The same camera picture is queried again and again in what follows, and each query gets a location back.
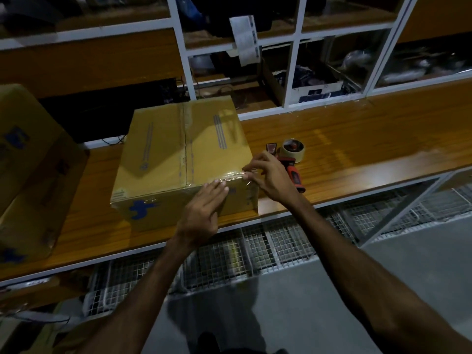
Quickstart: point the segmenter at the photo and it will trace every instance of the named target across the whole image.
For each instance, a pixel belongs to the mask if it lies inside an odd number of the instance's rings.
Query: black shoe
[[[220,347],[215,336],[209,332],[203,332],[198,337],[197,354],[220,354]]]

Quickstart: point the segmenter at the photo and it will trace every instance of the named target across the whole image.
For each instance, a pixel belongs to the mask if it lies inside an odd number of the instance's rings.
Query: hand
[[[218,231],[216,210],[228,195],[226,182],[215,180],[202,186],[186,205],[177,223],[175,240],[190,252],[207,242]]]
[[[262,169],[265,179],[252,173],[252,169]],[[243,167],[243,171],[245,180],[256,182],[267,196],[285,207],[293,205],[301,196],[282,163],[267,151],[257,154],[249,164]]]

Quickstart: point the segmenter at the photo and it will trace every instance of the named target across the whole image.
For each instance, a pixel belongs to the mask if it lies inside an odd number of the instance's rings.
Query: white paper
[[[261,53],[259,41],[257,40],[254,16],[231,17],[229,22],[231,23],[231,29],[233,29],[241,66],[259,63],[261,61]]]

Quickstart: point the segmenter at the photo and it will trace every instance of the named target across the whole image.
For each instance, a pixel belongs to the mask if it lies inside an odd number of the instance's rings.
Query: wooden table
[[[295,137],[306,146],[297,166],[311,203],[340,199],[472,164],[471,81],[247,120],[253,153]],[[122,145],[93,149],[52,255],[0,270],[0,280],[166,241],[174,227],[132,232],[110,208]],[[220,226],[284,209],[261,197],[259,214],[220,218]]]

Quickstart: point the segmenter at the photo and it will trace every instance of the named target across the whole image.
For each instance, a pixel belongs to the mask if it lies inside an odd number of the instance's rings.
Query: person's left hand
[[[207,242],[218,231],[216,210],[228,195],[226,182],[215,180],[202,186],[186,205],[174,237],[189,251]]]

